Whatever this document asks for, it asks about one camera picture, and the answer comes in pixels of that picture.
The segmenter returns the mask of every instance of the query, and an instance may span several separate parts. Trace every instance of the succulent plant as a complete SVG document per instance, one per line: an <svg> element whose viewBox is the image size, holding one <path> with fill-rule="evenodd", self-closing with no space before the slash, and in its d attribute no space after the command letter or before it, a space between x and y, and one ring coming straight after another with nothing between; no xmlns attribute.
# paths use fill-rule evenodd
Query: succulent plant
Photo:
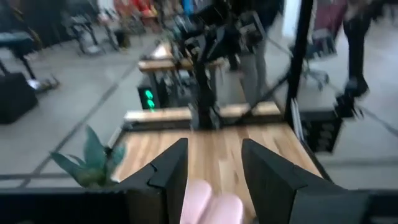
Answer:
<svg viewBox="0 0 398 224"><path fill-rule="evenodd" d="M112 179L113 172L122 162L126 148L124 146L111 149L103 146L94 130L86 127L87 140L84 145L84 160L77 156L64 156L51 152L50 157L75 181L85 188L110 187L117 184Z"/></svg>

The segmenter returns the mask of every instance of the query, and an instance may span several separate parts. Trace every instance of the gray concrete floor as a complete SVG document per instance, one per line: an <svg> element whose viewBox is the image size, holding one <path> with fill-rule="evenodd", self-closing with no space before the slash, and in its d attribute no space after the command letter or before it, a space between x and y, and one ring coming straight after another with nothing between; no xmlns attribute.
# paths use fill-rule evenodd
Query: gray concrete floor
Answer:
<svg viewBox="0 0 398 224"><path fill-rule="evenodd" d="M280 36L280 22L271 38L286 47ZM333 155L318 155L331 178L349 188L398 188L398 30L388 23L373 25L366 42L365 76L371 92L360 106L365 118L347 121ZM43 57L32 62L39 78L54 74L62 83L57 90L40 97L40 105L16 123L0 126L0 174L61 172L46 160L50 151L81 155L85 135L83 124L91 125L103 143L121 124L127 110L140 110L136 86L142 74L136 62L156 36L147 35L143 42L132 40L132 48L122 54L109 50L97 57L77 56L75 43L44 50ZM289 58L269 44L266 53L268 82L281 76ZM22 66L5 60L10 70ZM338 39L338 56L311 64L330 74L334 88L342 89L347 77L347 42ZM218 80L222 104L242 101L238 75L224 73ZM286 87L277 93L283 102ZM300 87L300 108L331 107L335 90L322 92L311 80ZM21 180L0 181L0 187L18 187ZM28 187L74 186L71 179L33 180Z"/></svg>

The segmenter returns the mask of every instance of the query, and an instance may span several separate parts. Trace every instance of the black pole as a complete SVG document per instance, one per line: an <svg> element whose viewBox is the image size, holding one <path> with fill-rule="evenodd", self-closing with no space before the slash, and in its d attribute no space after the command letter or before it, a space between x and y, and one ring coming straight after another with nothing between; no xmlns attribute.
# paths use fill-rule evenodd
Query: black pole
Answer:
<svg viewBox="0 0 398 224"><path fill-rule="evenodd" d="M310 28L313 0L301 0L300 15L298 18L297 35L293 49L293 57L290 61L290 75L288 78L289 88L287 90L284 118L293 128L292 107L290 102L297 97L299 91L300 75L302 71L303 58L307 49L307 35Z"/></svg>

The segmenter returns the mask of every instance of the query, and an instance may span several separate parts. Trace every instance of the black case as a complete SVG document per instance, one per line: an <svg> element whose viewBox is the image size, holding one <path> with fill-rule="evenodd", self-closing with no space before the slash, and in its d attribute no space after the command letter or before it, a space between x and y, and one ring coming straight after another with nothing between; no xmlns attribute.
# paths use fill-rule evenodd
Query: black case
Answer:
<svg viewBox="0 0 398 224"><path fill-rule="evenodd" d="M0 124L10 124L37 105L37 98L24 75L0 75Z"/></svg>

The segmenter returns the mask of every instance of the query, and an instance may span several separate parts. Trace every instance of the wooden tabletop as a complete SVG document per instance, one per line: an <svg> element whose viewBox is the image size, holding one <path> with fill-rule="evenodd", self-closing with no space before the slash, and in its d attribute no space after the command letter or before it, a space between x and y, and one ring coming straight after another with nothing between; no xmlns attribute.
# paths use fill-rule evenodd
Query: wooden tabletop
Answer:
<svg viewBox="0 0 398 224"><path fill-rule="evenodd" d="M233 105L223 108L224 113L240 114L246 106ZM278 113L272 103L263 103L256 113ZM159 119L176 119L189 116L186 111L174 109L160 111L153 116L150 112L142 112L141 116L128 113L125 119L134 117ZM123 133L121 142L126 144L125 160L115 173L115 178L124 180L144 167L165 149L180 138L188 138L188 178L208 181L216 194L234 193L245 206L245 223L255 216L249 190L244 178L241 160L242 140L251 138L270 150L278 153L294 164L321 176L315 164L296 138L287 124L268 124L254 126L237 126L217 131L153 131L141 133Z"/></svg>
<svg viewBox="0 0 398 224"><path fill-rule="evenodd" d="M170 58L170 60L141 60L138 62L138 68L141 72L157 72L176 70L173 61L173 55L170 51L170 44L162 43L153 51L152 56L155 58ZM209 67L217 67L224 63L222 58L211 62ZM181 61L182 70L192 70L192 61L185 58Z"/></svg>

